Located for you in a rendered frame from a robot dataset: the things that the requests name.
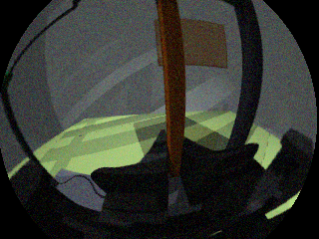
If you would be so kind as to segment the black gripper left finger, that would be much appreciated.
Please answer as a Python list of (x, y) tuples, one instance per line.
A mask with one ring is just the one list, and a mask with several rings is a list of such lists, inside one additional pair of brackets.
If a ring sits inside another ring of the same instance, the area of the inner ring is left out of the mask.
[(168, 164), (166, 132), (161, 131), (151, 150), (139, 163), (123, 167), (101, 167), (92, 172), (97, 186), (107, 191), (141, 194), (158, 192), (163, 210), (168, 208)]

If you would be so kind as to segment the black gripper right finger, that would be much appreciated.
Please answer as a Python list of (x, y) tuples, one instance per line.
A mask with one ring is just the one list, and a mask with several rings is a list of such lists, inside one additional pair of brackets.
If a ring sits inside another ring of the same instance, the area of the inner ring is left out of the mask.
[(259, 144), (248, 143), (235, 148), (214, 151), (192, 142), (185, 136), (179, 176), (190, 207), (198, 206), (200, 196), (206, 194), (220, 172), (244, 162), (251, 156), (254, 158), (258, 147)]

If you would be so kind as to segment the orange handle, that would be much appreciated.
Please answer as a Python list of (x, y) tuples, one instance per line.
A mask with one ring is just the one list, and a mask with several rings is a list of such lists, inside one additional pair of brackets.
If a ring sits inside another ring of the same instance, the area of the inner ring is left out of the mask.
[(159, 8), (159, 42), (162, 51), (168, 178), (179, 176), (186, 119), (183, 35), (179, 8), (176, 7), (176, 0), (156, 0), (156, 8)]

